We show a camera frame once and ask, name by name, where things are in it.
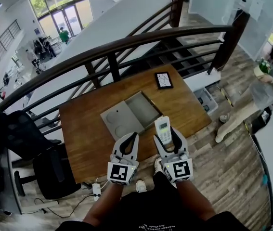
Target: beige pants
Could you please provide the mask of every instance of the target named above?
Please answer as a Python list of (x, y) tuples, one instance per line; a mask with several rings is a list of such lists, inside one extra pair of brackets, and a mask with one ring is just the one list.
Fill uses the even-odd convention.
[(241, 99), (235, 103), (232, 111), (228, 114), (228, 121), (219, 128), (218, 136), (223, 139), (226, 134), (233, 131), (245, 119), (258, 110), (249, 89), (247, 89), (242, 94)]

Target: black t-shirt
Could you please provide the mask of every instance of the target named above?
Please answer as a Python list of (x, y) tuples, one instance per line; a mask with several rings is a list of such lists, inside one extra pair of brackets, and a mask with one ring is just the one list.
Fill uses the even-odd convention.
[(220, 213), (204, 222), (182, 206), (179, 195), (149, 191), (132, 192), (123, 197), (100, 227), (85, 222), (66, 221), (57, 230), (247, 231), (248, 229), (230, 212)]

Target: large window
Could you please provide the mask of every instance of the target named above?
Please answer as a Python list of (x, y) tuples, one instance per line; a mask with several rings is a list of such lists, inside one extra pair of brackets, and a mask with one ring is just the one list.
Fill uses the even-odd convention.
[(60, 27), (77, 35), (92, 20), (89, 0), (30, 0), (44, 33), (58, 37)]

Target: white shoe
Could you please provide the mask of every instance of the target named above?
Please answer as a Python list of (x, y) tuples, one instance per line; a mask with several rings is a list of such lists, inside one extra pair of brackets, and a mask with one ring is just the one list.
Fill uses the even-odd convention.
[(221, 115), (219, 120), (222, 123), (226, 123), (226, 122), (228, 122), (228, 116), (227, 115)]
[(220, 142), (222, 142), (223, 139), (224, 139), (224, 138), (222, 138), (222, 137), (220, 137), (220, 136), (217, 135), (217, 136), (215, 137), (215, 142), (216, 142), (216, 143), (220, 143)]
[(143, 193), (147, 191), (146, 184), (143, 180), (138, 180), (135, 184), (135, 188), (138, 193)]
[(162, 160), (161, 157), (159, 157), (159, 158), (157, 158), (157, 159), (155, 160), (155, 174), (156, 174), (157, 172), (163, 172), (163, 170), (162, 170), (162, 165), (161, 165), (161, 160)]

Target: black office chair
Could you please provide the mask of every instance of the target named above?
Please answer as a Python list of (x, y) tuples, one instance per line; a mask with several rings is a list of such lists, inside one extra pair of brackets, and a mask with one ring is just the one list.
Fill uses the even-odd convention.
[(24, 160), (33, 159), (34, 176), (20, 178), (18, 171), (14, 173), (21, 196), (25, 196), (23, 184), (33, 180), (46, 199), (62, 198), (81, 188), (75, 183), (65, 145), (58, 143), (47, 140), (25, 112), (0, 113), (0, 148), (7, 147)]

